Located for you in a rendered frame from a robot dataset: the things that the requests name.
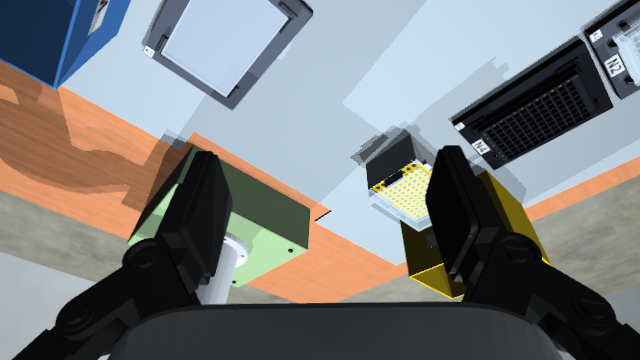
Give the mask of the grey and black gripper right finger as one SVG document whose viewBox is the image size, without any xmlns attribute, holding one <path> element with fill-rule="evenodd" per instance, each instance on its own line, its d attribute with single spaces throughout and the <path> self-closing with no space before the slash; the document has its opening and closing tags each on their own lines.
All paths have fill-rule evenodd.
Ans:
<svg viewBox="0 0 640 360">
<path fill-rule="evenodd" d="M 640 360 L 640 334 L 616 320 L 604 297 L 542 261 L 532 239 L 507 231 L 459 145 L 438 150 L 425 204 L 447 274 L 467 287 L 461 302 L 532 320 L 576 360 Z"/>
</svg>

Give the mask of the yellow open-top bin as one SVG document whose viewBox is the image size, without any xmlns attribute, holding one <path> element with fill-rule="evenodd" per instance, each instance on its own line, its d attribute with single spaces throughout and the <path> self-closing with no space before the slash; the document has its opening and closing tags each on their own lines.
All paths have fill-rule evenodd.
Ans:
<svg viewBox="0 0 640 360">
<path fill-rule="evenodd" d="M 480 178 L 508 232 L 523 234 L 538 244 L 542 261 L 551 265 L 523 206 L 486 170 Z M 463 296 L 463 282 L 446 273 L 432 226 L 417 232 L 400 220 L 409 277 L 451 298 Z"/>
</svg>

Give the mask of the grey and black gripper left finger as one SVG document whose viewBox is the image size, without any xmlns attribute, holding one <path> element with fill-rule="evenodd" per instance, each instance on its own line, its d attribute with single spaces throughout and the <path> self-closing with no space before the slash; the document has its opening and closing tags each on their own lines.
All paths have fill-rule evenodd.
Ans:
<svg viewBox="0 0 640 360">
<path fill-rule="evenodd" d="M 66 303 L 12 360 L 98 360 L 138 321 L 201 305 L 195 290 L 215 276 L 232 207 L 218 155 L 197 151 L 154 238 L 133 244 L 121 268 Z"/>
</svg>

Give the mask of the blue open-top bin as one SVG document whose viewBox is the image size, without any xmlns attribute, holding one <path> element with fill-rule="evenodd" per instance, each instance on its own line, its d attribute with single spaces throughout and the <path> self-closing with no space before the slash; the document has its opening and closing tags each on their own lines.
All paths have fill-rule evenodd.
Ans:
<svg viewBox="0 0 640 360">
<path fill-rule="evenodd" d="M 56 90 L 118 34 L 130 2 L 0 0 L 0 60 Z"/>
</svg>

